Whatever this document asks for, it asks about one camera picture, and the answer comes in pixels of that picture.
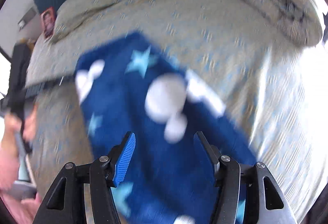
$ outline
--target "bed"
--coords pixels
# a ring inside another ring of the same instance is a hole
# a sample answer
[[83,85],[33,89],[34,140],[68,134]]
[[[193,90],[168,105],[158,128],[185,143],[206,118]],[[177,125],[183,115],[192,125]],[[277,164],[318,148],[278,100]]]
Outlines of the bed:
[[[221,97],[301,222],[328,182],[328,57],[313,47],[322,37],[314,0],[67,0],[57,14],[53,37],[36,43],[27,85],[72,73],[86,50],[139,30]],[[38,103],[30,160],[44,196],[65,163],[93,156],[74,84]]]

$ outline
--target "light blue star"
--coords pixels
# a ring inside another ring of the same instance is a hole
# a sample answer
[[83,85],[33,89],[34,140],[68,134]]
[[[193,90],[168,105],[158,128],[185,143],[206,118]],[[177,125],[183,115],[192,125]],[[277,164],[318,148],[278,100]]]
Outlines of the light blue star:
[[125,199],[130,195],[133,188],[133,182],[122,182],[116,188],[110,188],[112,190],[113,199],[117,210],[125,217],[130,217],[131,209],[129,208]]
[[126,67],[125,73],[139,71],[142,78],[145,78],[147,68],[154,66],[157,63],[157,59],[157,56],[150,54],[150,47],[144,52],[133,50],[131,62]]
[[93,113],[88,125],[88,135],[95,136],[96,129],[101,127],[102,116],[96,117]]

